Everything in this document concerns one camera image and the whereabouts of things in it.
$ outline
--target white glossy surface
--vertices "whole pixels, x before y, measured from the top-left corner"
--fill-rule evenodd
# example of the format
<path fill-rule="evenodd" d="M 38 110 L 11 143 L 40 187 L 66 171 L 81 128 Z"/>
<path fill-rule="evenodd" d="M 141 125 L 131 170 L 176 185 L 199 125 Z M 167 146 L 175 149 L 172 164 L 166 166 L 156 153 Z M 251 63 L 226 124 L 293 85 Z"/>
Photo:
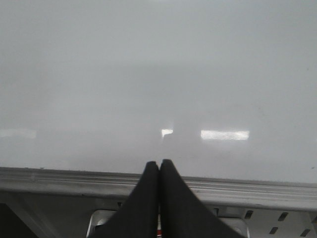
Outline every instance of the white glossy surface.
<path fill-rule="evenodd" d="M 184 176 L 317 182 L 316 12 L 2 0 L 0 166 L 140 173 L 170 158 Z"/>

